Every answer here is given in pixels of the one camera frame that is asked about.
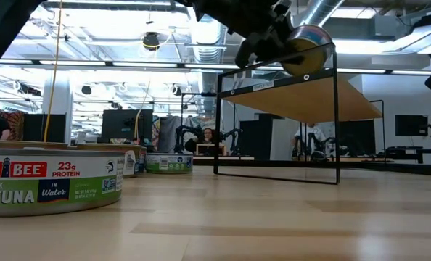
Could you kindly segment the black computer monitor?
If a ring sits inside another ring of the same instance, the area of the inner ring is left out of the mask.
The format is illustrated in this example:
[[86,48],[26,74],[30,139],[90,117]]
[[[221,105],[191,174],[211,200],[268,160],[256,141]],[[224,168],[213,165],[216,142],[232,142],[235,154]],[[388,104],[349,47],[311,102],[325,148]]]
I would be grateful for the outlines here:
[[137,141],[140,145],[152,141],[153,110],[152,109],[111,109],[102,113],[103,140],[124,138]]

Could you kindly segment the grey hanging cloth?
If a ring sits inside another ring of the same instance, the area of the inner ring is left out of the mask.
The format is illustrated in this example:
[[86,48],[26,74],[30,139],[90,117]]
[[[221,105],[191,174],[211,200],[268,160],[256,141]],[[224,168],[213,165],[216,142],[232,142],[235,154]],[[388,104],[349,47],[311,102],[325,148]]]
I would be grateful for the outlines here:
[[160,118],[160,129],[157,150],[162,153],[174,153],[176,145],[176,129],[181,125],[178,116]]

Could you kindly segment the red patterned tapestry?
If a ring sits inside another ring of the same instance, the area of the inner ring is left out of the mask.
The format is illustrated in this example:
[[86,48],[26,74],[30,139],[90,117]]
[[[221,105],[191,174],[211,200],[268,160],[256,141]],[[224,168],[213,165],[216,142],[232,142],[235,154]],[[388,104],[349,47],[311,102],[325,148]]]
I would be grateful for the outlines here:
[[23,139],[24,112],[5,112],[0,110],[0,118],[6,120],[10,127],[9,140],[21,141]]

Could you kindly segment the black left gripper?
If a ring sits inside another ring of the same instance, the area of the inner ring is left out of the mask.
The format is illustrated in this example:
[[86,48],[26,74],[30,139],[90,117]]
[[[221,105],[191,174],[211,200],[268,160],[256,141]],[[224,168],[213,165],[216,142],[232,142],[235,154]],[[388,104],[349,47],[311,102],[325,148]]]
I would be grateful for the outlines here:
[[[296,52],[284,49],[284,42],[293,31],[290,18],[291,0],[192,0],[192,8],[201,20],[209,15],[244,38],[240,44],[235,64],[246,67],[250,57],[265,62]],[[304,56],[286,59],[282,63],[302,63]]]

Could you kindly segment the black round ceiling lamp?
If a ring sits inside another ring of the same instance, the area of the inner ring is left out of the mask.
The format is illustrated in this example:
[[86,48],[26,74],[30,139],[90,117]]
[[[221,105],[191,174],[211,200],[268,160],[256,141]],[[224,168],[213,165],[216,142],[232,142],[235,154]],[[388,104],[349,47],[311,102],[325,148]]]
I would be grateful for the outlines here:
[[147,51],[157,51],[160,48],[158,33],[146,32],[142,39],[142,45]]

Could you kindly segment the black partition panel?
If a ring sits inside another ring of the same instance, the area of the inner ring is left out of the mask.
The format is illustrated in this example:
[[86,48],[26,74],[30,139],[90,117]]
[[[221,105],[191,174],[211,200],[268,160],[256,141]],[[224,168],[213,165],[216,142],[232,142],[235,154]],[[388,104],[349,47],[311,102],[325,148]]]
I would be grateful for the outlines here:
[[[23,141],[43,141],[47,123],[45,114],[25,114],[23,123]],[[50,115],[47,141],[65,142],[66,115]]]

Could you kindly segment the black aluminium rig frame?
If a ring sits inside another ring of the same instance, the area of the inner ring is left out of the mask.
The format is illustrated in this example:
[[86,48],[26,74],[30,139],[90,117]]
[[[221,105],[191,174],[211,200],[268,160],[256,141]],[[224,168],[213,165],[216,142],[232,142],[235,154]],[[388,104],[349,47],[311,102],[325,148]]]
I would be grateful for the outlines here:
[[[307,167],[332,168],[335,162],[293,162],[293,161],[265,161],[265,160],[238,160],[220,159],[220,166],[229,167]],[[408,173],[417,175],[431,175],[431,165],[412,165],[381,162],[340,162],[341,169],[372,170],[379,172]]]

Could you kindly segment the smooth silver ceiling duct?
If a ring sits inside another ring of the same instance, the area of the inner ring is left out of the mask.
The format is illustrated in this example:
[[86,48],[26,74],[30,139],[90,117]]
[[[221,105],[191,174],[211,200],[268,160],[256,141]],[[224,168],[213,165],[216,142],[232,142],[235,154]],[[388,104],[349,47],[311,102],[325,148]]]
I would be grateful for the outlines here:
[[304,22],[322,27],[345,0],[310,0]]

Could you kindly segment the black wall monitor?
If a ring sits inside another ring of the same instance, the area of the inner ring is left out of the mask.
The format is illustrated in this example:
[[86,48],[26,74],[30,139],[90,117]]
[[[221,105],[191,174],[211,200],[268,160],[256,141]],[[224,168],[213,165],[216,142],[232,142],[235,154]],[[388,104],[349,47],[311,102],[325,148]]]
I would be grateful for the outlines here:
[[428,136],[428,116],[396,115],[396,136]]

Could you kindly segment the wooden shelf black metal frame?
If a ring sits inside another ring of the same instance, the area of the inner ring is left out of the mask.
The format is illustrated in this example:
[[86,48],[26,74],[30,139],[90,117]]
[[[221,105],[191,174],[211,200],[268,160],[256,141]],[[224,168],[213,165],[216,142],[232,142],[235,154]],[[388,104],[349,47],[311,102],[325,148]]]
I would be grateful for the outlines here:
[[[312,56],[319,51],[332,53],[332,67],[315,70],[299,76],[272,80],[251,86],[223,90],[223,79],[249,70],[283,62],[299,56]],[[257,109],[272,115],[296,120],[299,123],[334,123],[335,147],[340,147],[340,123],[350,120],[382,118],[364,95],[339,76],[337,52],[333,43],[313,47],[296,54],[232,70],[218,76],[216,93],[216,125],[221,130],[222,101]]]

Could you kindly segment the black cabinet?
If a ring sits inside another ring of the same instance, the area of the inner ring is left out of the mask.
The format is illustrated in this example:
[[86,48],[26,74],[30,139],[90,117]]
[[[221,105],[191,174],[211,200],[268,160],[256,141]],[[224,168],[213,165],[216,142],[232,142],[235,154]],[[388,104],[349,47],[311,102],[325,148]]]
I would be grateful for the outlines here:
[[257,120],[240,122],[242,133],[237,143],[242,155],[255,160],[270,160],[273,119],[273,115],[258,114]]

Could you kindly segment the small wooden box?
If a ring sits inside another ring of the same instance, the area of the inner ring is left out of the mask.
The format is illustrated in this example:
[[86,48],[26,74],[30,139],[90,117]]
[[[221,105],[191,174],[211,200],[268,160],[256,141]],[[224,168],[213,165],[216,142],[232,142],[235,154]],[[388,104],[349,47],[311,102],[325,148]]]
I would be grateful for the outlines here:
[[216,151],[216,145],[215,144],[198,144],[196,148],[196,155],[197,156],[207,156],[207,157],[213,157],[218,153],[220,156],[226,155],[226,147],[224,144],[220,144],[218,146],[218,151]]

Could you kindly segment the ribbed silver ceiling duct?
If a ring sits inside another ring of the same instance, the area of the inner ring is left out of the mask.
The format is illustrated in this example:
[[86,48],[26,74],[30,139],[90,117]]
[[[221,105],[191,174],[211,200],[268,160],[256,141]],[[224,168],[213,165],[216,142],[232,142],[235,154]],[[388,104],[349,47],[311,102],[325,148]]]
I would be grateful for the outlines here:
[[[222,60],[224,26],[205,14],[199,22],[192,22],[191,37],[196,63],[219,64]],[[217,75],[215,72],[201,72],[198,80],[201,93],[215,93]]]

